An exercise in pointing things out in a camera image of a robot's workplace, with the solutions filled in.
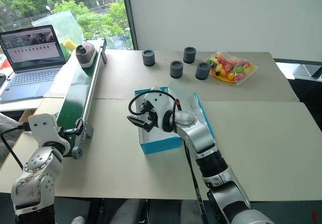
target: tissue box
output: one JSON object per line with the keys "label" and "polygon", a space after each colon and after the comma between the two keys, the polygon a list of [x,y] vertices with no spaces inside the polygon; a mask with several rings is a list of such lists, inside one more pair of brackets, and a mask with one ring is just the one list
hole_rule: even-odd
{"label": "tissue box", "polygon": [[[135,95],[141,92],[148,91],[150,89],[137,90]],[[196,93],[191,90],[182,87],[180,84],[172,82],[169,87],[161,87],[162,91],[167,91],[175,98],[180,100],[182,110],[190,111],[195,114],[195,117],[199,119],[201,123],[208,126],[212,136],[214,137],[213,131],[209,125],[208,119],[204,113],[202,105]],[[143,102],[143,96],[138,98],[135,102],[136,109],[139,109]],[[169,106],[172,109],[173,101],[169,100]],[[140,119],[146,121],[146,115],[140,115]],[[161,129],[154,127],[150,132],[146,132],[142,128],[139,130],[139,142],[144,154],[151,154],[161,152],[164,150],[170,150],[173,148],[180,147],[183,140],[174,132],[164,132]]]}

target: laptop screen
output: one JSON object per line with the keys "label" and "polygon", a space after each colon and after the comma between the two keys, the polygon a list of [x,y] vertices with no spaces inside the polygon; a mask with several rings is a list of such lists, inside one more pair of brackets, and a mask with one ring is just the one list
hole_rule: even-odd
{"label": "laptop screen", "polygon": [[15,72],[66,63],[51,25],[0,33],[0,44]]}

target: yellow plate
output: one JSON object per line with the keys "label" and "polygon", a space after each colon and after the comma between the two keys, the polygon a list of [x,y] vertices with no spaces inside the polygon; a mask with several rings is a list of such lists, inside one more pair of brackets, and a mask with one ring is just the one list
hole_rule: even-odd
{"label": "yellow plate", "polygon": [[236,81],[230,81],[230,80],[228,80],[226,77],[223,77],[222,75],[219,75],[219,76],[216,76],[216,71],[215,71],[215,69],[211,69],[211,73],[212,73],[212,75],[215,77],[215,78],[217,78],[217,79],[219,79],[219,80],[221,80],[221,81],[223,81],[223,82],[229,82],[229,83],[234,83],[234,82],[236,82]]}

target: laptop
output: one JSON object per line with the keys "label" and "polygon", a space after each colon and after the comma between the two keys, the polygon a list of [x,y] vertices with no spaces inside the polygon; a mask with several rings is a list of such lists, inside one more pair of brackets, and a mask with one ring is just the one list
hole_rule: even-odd
{"label": "laptop", "polygon": [[66,63],[51,25],[2,32],[0,44],[15,72],[0,102],[43,97]]}

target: white wall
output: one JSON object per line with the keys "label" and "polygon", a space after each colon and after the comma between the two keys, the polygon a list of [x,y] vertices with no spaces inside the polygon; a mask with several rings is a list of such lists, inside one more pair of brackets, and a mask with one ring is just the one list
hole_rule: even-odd
{"label": "white wall", "polygon": [[322,61],[322,0],[131,0],[139,49]]}

